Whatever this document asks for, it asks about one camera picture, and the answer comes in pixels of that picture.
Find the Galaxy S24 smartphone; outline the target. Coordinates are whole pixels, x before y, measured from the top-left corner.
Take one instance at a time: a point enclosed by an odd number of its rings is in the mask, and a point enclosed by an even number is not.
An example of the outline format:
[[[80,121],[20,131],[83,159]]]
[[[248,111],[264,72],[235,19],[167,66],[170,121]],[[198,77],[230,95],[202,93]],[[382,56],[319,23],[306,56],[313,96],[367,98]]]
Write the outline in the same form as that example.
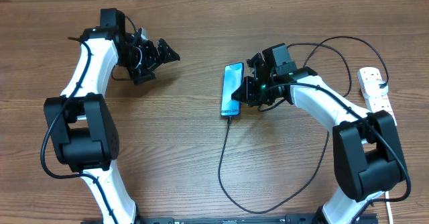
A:
[[[241,86],[243,73],[244,64],[242,62],[225,66],[221,100],[221,116],[223,117],[240,115],[241,103],[232,99],[232,94]]]

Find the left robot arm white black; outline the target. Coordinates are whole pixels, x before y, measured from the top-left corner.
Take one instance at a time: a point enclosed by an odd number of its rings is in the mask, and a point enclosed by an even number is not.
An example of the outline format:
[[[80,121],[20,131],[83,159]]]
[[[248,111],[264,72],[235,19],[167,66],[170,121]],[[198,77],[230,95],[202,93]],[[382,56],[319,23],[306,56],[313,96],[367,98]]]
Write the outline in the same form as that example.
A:
[[[113,71],[125,68],[128,79],[140,85],[155,79],[157,67],[180,60],[164,39],[148,40],[143,28],[127,32],[129,20],[118,9],[102,9],[100,24],[76,39],[81,52],[70,82],[44,103],[48,130],[41,166],[55,179],[83,179],[101,210],[101,223],[144,222],[117,165],[119,134],[105,101]]]

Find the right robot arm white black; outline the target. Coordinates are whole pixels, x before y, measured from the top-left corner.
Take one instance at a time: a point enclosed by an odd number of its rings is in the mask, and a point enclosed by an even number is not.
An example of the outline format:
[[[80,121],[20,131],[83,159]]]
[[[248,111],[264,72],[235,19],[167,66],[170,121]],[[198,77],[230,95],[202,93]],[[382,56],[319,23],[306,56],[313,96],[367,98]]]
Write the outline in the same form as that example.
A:
[[[244,76],[242,62],[225,67],[221,115],[232,118],[241,104],[267,105],[287,101],[305,110],[333,141],[334,174],[339,185],[332,198],[315,214],[312,223],[374,223],[362,214],[373,203],[401,202],[411,193],[397,126],[393,116],[381,109],[368,110],[332,90],[308,66],[298,68],[288,46],[278,44],[247,60],[252,68]]]

